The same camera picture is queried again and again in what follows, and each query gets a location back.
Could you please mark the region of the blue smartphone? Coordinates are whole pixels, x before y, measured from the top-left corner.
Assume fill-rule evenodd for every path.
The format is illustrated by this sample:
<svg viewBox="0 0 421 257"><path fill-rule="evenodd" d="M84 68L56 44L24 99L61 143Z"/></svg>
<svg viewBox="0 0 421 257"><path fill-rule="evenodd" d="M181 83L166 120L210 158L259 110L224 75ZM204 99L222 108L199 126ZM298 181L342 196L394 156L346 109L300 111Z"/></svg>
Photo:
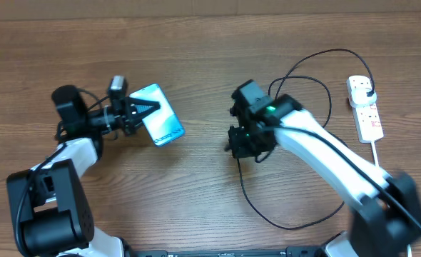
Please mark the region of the blue smartphone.
<svg viewBox="0 0 421 257"><path fill-rule="evenodd" d="M164 146L185 134L175 111L158 84L151 84L129 95L134 99L157 101L160 109L143 119L143 124L157 147Z"/></svg>

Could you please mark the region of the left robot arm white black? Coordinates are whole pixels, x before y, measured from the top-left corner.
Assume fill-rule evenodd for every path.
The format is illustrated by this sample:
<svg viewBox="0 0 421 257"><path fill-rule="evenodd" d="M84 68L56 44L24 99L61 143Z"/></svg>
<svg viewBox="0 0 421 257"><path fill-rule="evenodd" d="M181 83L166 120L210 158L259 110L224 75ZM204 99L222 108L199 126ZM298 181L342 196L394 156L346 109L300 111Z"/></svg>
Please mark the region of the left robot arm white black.
<svg viewBox="0 0 421 257"><path fill-rule="evenodd" d="M103 153L103 135L131 135L160 109L157 101L108 88L109 107L91 111L74 85L51 95L61 117L56 150L42 163L6 180L15 244L22 256L134 256L119 237L95 226L80 178Z"/></svg>

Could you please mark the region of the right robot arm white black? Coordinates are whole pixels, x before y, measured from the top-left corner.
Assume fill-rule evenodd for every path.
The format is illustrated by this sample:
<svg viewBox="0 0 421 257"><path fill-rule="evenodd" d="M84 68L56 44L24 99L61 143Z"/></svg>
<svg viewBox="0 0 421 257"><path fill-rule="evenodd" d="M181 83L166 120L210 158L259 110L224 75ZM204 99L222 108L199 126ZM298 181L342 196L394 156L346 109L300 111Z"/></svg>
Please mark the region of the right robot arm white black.
<svg viewBox="0 0 421 257"><path fill-rule="evenodd" d="M272 99L253 81L231 95L230 114L238 126L228 131L226 149L240 160L276 146L294 153L338 193L353 215L351 227L313 256L399 256L421 237L421 205L416 183L406 173L391 176L326 131L291 96Z"/></svg>

